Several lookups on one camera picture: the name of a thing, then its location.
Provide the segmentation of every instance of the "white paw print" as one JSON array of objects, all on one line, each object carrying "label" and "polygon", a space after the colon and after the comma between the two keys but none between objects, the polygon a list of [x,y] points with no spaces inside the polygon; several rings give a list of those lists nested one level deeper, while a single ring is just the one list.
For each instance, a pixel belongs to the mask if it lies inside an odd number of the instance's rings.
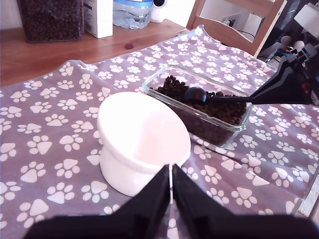
[{"label": "white paw print", "polygon": [[9,156],[10,157],[15,157],[16,155],[16,150],[15,148],[15,143],[3,143],[0,147],[0,161],[5,162]]},{"label": "white paw print", "polygon": [[26,134],[39,133],[41,131],[41,126],[34,123],[28,123],[27,125],[19,124],[17,131],[24,132]]},{"label": "white paw print", "polygon": [[15,198],[15,192],[20,191],[21,188],[16,186],[16,182],[0,182],[0,204],[4,203],[4,200],[13,200]]},{"label": "white paw print", "polygon": [[98,77],[100,77],[101,79],[103,80],[106,80],[106,79],[111,79],[113,76],[113,74],[111,74],[110,72],[108,71],[100,71],[98,73]]},{"label": "white paw print", "polygon": [[197,180],[198,179],[198,174],[194,172],[194,168],[193,167],[189,167],[188,169],[183,167],[182,170],[184,171],[184,173],[188,173],[188,176],[193,179],[193,180]]},{"label": "white paw print", "polygon": [[68,123],[69,120],[65,118],[64,115],[58,116],[58,114],[53,114],[51,116],[45,117],[48,126],[62,126],[64,123]]},{"label": "white paw print", "polygon": [[266,131],[263,130],[263,129],[262,129],[262,130],[256,129],[255,132],[256,132],[255,135],[256,135],[258,138],[260,138],[261,140],[263,140],[263,141],[271,140],[271,139],[272,139],[272,138],[270,137],[271,134],[270,134],[270,133],[266,133]]},{"label": "white paw print", "polygon": [[56,185],[56,187],[49,187],[47,193],[50,195],[47,197],[48,200],[58,203],[64,204],[65,200],[71,200],[74,198],[75,194],[72,192],[73,185],[65,186],[65,183],[60,182]]},{"label": "white paw print", "polygon": [[127,89],[128,88],[128,82],[126,80],[116,80],[114,81],[114,86],[116,86],[117,88],[124,88],[124,89]]},{"label": "white paw print", "polygon": [[91,85],[93,85],[92,79],[90,79],[90,74],[83,74],[82,79],[79,81],[79,84],[81,85],[81,89],[90,89]]},{"label": "white paw print", "polygon": [[42,214],[49,210],[48,205],[41,199],[35,199],[33,203],[22,203],[19,207],[22,211],[17,217],[17,222],[24,222],[23,227],[29,228],[33,222],[39,222],[44,220]]},{"label": "white paw print", "polygon": [[97,149],[93,149],[91,151],[91,154],[86,157],[87,160],[90,161],[93,165],[98,165],[100,162],[100,154],[101,151],[98,151]]},{"label": "white paw print", "polygon": [[232,191],[231,196],[236,198],[236,203],[242,205],[244,203],[246,208],[250,208],[251,204],[256,204],[257,199],[252,196],[253,192],[250,189],[238,187],[237,191]]},{"label": "white paw print", "polygon": [[69,179],[72,177],[73,173],[77,174],[80,172],[80,168],[77,166],[78,160],[76,159],[64,159],[63,163],[58,163],[54,166],[54,169],[57,170],[56,176]]},{"label": "white paw print", "polygon": [[102,87],[101,91],[97,94],[99,101],[103,101],[106,97],[110,96],[111,90],[109,88]]},{"label": "white paw print", "polygon": [[58,82],[58,87],[64,90],[68,90],[74,87],[72,81],[64,80],[62,82]]},{"label": "white paw print", "polygon": [[271,151],[267,156],[271,159],[273,163],[278,163],[280,165],[285,165],[285,163],[289,163],[289,160],[285,157],[284,153]]},{"label": "white paw print", "polygon": [[93,203],[98,203],[100,199],[107,199],[109,193],[106,191],[108,185],[99,181],[93,181],[90,185],[85,185],[81,188],[83,200],[88,201],[92,198]]},{"label": "white paw print", "polygon": [[3,131],[7,131],[8,129],[11,128],[12,122],[9,120],[5,120],[4,118],[0,119],[0,135],[2,134]]},{"label": "white paw print", "polygon": [[67,152],[70,152],[72,149],[79,150],[80,149],[79,143],[82,143],[82,142],[83,142],[83,138],[79,137],[78,134],[73,134],[72,136],[65,135],[59,141],[60,144],[64,145],[64,149]]},{"label": "white paw print", "polygon": [[301,182],[309,182],[309,174],[303,170],[300,166],[292,167],[293,174],[297,177],[297,179]]},{"label": "white paw print", "polygon": [[60,92],[56,90],[55,87],[45,88],[40,95],[45,99],[49,99],[50,97],[56,97]]},{"label": "white paw print", "polygon": [[282,168],[276,168],[276,171],[271,175],[271,178],[275,180],[278,187],[283,185],[285,188],[289,187],[290,183],[293,183],[294,179],[288,175],[286,170]]},{"label": "white paw print", "polygon": [[29,165],[22,166],[20,169],[20,172],[23,173],[20,177],[21,181],[35,183],[38,177],[42,177],[46,173],[46,170],[43,168],[43,163],[37,164],[35,161],[30,162]]},{"label": "white paw print", "polygon": [[24,87],[32,89],[32,90],[37,90],[41,86],[42,86],[42,82],[40,81],[30,80],[30,81],[24,82]]},{"label": "white paw print", "polygon": [[239,139],[239,141],[242,142],[246,148],[255,148],[258,145],[258,143],[255,142],[253,138],[248,135],[243,135],[242,138]]},{"label": "white paw print", "polygon": [[218,180],[221,180],[222,177],[220,176],[219,173],[217,173],[217,169],[209,166],[209,165],[205,165],[204,166],[205,169],[202,169],[200,171],[200,174],[205,176],[205,181],[207,183],[212,182],[213,184],[217,184]]},{"label": "white paw print", "polygon": [[197,56],[192,56],[190,59],[193,63],[196,63],[196,64],[200,64],[203,62],[203,60]]},{"label": "white paw print", "polygon": [[277,148],[280,148],[280,149],[282,149],[285,152],[294,152],[295,151],[295,147],[290,146],[286,142],[283,143],[281,141],[278,141],[278,144],[276,146],[277,146]]},{"label": "white paw print", "polygon": [[83,122],[81,120],[76,121],[75,124],[71,125],[71,127],[74,128],[75,133],[80,133],[80,132],[86,133],[89,130],[94,128],[91,122],[89,121]]},{"label": "white paw print", "polygon": [[41,155],[45,155],[52,146],[52,142],[48,141],[49,137],[46,135],[41,137],[36,135],[32,139],[33,140],[26,143],[26,145],[31,148],[29,150],[30,154],[40,153]]},{"label": "white paw print", "polygon": [[67,109],[74,110],[75,106],[78,104],[75,100],[73,99],[68,99],[68,100],[60,100],[60,103],[58,103],[58,106],[62,107],[62,109],[65,111]]},{"label": "white paw print", "polygon": [[91,65],[91,64],[84,64],[85,65],[85,67],[83,67],[83,66],[81,66],[81,65],[78,65],[82,70],[87,70],[87,71],[92,71],[92,72],[94,72],[95,70],[97,70],[98,69],[98,67],[97,66],[95,66],[95,65]]},{"label": "white paw print", "polygon": [[262,117],[266,116],[266,111],[264,111],[262,108],[257,106],[253,107],[253,112],[255,112],[257,116],[262,116]]},{"label": "white paw print", "polygon": [[305,154],[308,155],[309,158],[319,160],[318,154],[313,152],[311,149],[304,149],[302,148],[301,151]]},{"label": "white paw print", "polygon": [[83,113],[85,114],[86,117],[93,117],[93,118],[97,118],[98,117],[98,111],[99,108],[97,107],[90,107],[88,110],[83,111]]},{"label": "white paw print", "polygon": [[230,74],[224,74],[224,78],[227,80],[227,81],[235,81],[235,77],[230,75]]},{"label": "white paw print", "polygon": [[12,96],[10,96],[11,99],[13,99],[13,102],[18,103],[18,102],[24,102],[26,101],[26,98],[30,97],[30,94],[28,93],[27,90],[23,91],[16,91]]},{"label": "white paw print", "polygon": [[262,119],[259,119],[257,116],[249,116],[249,122],[254,123],[255,126],[265,125]]},{"label": "white paw print", "polygon": [[93,99],[92,93],[89,93],[89,92],[86,92],[86,91],[77,92],[77,93],[75,93],[75,95],[76,95],[76,99],[78,101],[87,102],[88,100],[92,100]]},{"label": "white paw print", "polygon": [[71,76],[73,69],[74,67],[71,66],[71,63],[67,62],[65,65],[62,66],[62,68],[59,69],[59,72],[61,72],[62,76]]},{"label": "white paw print", "polygon": [[206,148],[204,145],[199,146],[199,145],[195,145],[194,147],[194,153],[199,155],[199,157],[202,160],[205,160],[206,158],[211,158],[211,150]]},{"label": "white paw print", "polygon": [[52,107],[52,105],[49,105],[49,102],[35,102],[33,106],[30,106],[30,110],[32,110],[33,113],[47,113],[49,109]]},{"label": "white paw print", "polygon": [[211,188],[210,191],[206,191],[206,193],[222,206],[229,203],[229,199],[225,197],[223,190],[217,191],[215,188]]},{"label": "white paw print", "polygon": [[243,167],[247,168],[249,171],[255,173],[261,173],[261,161],[266,161],[266,159],[262,158],[261,153],[255,153],[254,151],[250,151],[250,153],[246,154],[247,157],[242,158],[241,162],[243,163]]},{"label": "white paw print", "polygon": [[268,108],[268,111],[271,112],[273,115],[281,116],[283,114],[282,111],[280,111],[278,108],[270,106]]},{"label": "white paw print", "polygon": [[234,54],[239,54],[239,53],[241,52],[240,49],[234,48],[234,47],[232,47],[230,50],[231,50]]},{"label": "white paw print", "polygon": [[297,133],[297,139],[300,139],[302,143],[308,143],[308,144],[313,143],[313,141],[310,138],[308,138],[307,135],[302,133]]},{"label": "white paw print", "polygon": [[106,215],[110,215],[110,214],[116,212],[119,208],[120,208],[119,205],[114,204],[113,207],[105,207],[103,209],[103,211],[106,213]]}]

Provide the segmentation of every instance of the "wooden chair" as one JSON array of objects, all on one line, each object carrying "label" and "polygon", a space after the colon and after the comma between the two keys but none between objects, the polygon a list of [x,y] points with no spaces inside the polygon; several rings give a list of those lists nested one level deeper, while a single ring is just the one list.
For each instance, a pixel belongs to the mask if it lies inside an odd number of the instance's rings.
[{"label": "wooden chair", "polygon": [[259,29],[254,41],[250,41],[236,29],[227,26],[221,22],[203,18],[200,16],[204,7],[205,0],[196,0],[191,15],[189,17],[187,28],[193,29],[198,25],[204,24],[207,33],[221,41],[223,44],[242,49],[251,55],[257,57],[261,48],[265,44],[267,37],[273,29],[280,13],[285,7],[286,0],[225,0],[233,3],[250,12],[257,13],[265,17],[265,20]]}]

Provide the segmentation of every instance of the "glass food container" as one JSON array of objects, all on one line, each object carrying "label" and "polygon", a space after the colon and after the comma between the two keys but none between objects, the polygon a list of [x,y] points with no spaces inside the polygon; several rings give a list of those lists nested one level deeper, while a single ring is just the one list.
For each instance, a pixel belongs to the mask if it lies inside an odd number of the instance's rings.
[{"label": "glass food container", "polygon": [[26,41],[82,38],[83,0],[17,0],[17,3]]},{"label": "glass food container", "polygon": [[173,65],[164,66],[143,83],[143,90],[148,95],[166,103],[173,111],[175,111],[182,119],[189,132],[221,148],[225,148],[228,144],[232,143],[237,134],[245,128],[252,109],[252,104],[247,103],[246,112],[242,116],[242,121],[239,125],[229,124],[215,117],[210,117],[204,112],[153,90],[157,89],[159,86],[163,86],[166,77],[170,75],[175,76],[177,80],[185,82],[186,85],[190,87],[203,86],[203,89],[209,92],[222,91],[225,95],[249,95],[200,74]]}]

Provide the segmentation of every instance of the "white ceramic bowl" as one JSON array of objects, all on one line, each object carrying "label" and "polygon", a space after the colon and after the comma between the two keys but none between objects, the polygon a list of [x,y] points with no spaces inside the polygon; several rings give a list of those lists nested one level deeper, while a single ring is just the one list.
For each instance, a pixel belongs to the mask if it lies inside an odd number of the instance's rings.
[{"label": "white ceramic bowl", "polygon": [[119,192],[135,196],[165,164],[181,166],[190,138],[181,119],[153,97],[121,92],[106,98],[98,112],[103,142],[100,167]]}]

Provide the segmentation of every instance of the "kibble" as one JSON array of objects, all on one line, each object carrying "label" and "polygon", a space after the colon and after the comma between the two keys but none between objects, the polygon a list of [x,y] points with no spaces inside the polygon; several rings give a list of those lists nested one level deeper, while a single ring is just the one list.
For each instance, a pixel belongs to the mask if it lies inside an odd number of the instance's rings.
[{"label": "kibble", "polygon": [[18,0],[27,41],[80,39],[83,27],[83,0]]}]

